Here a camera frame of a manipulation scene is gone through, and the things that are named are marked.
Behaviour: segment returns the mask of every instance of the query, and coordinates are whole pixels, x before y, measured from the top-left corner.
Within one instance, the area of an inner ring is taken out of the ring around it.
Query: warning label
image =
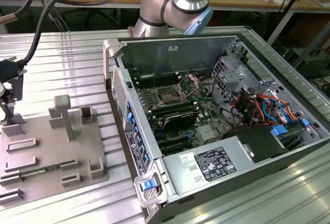
[[[209,182],[236,171],[223,147],[196,154],[195,159],[205,180]]]

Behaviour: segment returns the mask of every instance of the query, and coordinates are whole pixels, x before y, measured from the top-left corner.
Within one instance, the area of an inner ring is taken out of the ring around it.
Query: circuit board
[[[137,89],[146,114],[178,104],[194,103],[197,105],[194,110],[194,113],[197,113],[194,123],[181,128],[163,130],[157,125],[156,120],[158,119],[155,116],[148,118],[157,143],[161,151],[167,150],[166,154],[177,152],[176,149],[171,150],[171,147],[178,146],[180,143],[186,144],[186,146],[182,146],[185,150],[218,141],[230,129],[230,124],[220,113],[219,106],[213,102],[204,84],[196,77],[191,76],[185,76],[178,84],[151,89]]]

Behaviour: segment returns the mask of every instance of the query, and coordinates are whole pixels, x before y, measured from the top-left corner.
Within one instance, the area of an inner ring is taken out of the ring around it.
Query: power cord
[[[59,0],[49,0],[49,2],[47,3],[47,5],[45,6],[45,8],[43,9],[38,24],[37,24],[37,29],[36,29],[36,33],[35,36],[33,38],[32,41],[32,45],[30,47],[29,52],[27,53],[26,57],[20,61],[20,64],[22,65],[22,67],[26,66],[29,61],[31,60],[31,58],[33,57],[33,55],[36,52],[39,40],[40,40],[40,36],[41,36],[41,27],[43,22],[45,21],[45,18],[47,17],[47,15],[49,14],[49,11],[52,9],[52,7],[54,6],[55,3],[57,3]]]
[[[323,77],[321,77],[321,80],[309,79],[308,81],[314,83],[320,91],[325,93],[326,96],[330,97],[330,82],[326,81]],[[322,85],[319,86],[315,81],[322,83]]]
[[[21,8],[19,8],[18,11],[14,12],[14,13],[11,13],[11,14],[8,14],[8,15],[5,15],[5,16],[1,16],[0,17],[0,25],[4,25],[4,24],[7,24],[7,23],[16,21],[17,18],[19,16],[21,16],[30,7],[32,1],[33,0],[26,0],[24,5]]]
[[[281,7],[280,7],[280,9],[279,9],[279,11],[278,11],[279,13],[280,13],[280,11],[282,10],[285,1],[286,1],[286,0],[284,0],[283,3],[282,3],[282,5],[281,5]]]
[[[41,4],[42,4],[43,7],[46,6],[44,0],[40,0],[40,2],[41,2]],[[58,30],[60,32],[66,32],[66,31],[69,32],[70,31],[69,30],[69,27],[67,26],[66,22],[63,20],[62,16],[57,11],[57,9],[56,9],[55,6],[53,7],[53,11],[56,13],[56,15],[59,17],[60,20],[58,20],[56,17],[54,17],[51,12],[49,12],[48,16],[55,23],[55,25],[57,26]]]
[[[102,4],[107,4],[108,2],[112,2],[113,0],[100,0],[93,2],[77,2],[77,1],[69,1],[69,0],[57,0],[57,3],[75,5],[75,6],[97,6]]]

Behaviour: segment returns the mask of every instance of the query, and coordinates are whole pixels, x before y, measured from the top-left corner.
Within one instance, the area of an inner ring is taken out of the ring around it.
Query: white label
[[[185,163],[187,161],[192,161],[194,159],[194,153],[190,152],[190,153],[182,154],[182,155],[180,155],[180,158],[183,163]]]
[[[175,51],[177,50],[178,46],[170,46],[169,51]]]

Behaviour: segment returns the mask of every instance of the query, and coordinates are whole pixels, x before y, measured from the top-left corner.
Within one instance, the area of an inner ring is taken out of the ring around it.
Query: blue latch
[[[131,112],[129,112],[128,115],[127,115],[127,119],[126,119],[127,122],[131,122],[132,117],[133,117],[133,114]]]
[[[142,146],[141,146],[141,154],[144,154],[144,152],[145,152],[145,147],[144,147],[144,145],[142,144]]]
[[[153,189],[157,187],[156,181],[154,179],[149,179],[141,182],[142,190],[145,192],[149,189]]]
[[[288,130],[284,127],[284,125],[277,125],[277,126],[273,127],[272,132],[275,136],[279,136],[284,133],[287,133]]]
[[[309,126],[309,121],[307,119],[303,118],[301,122],[303,123],[304,126]]]
[[[142,138],[140,135],[138,135],[138,145],[141,146],[141,144],[142,144]]]
[[[144,162],[146,165],[149,164],[149,156],[147,154],[144,155]]]

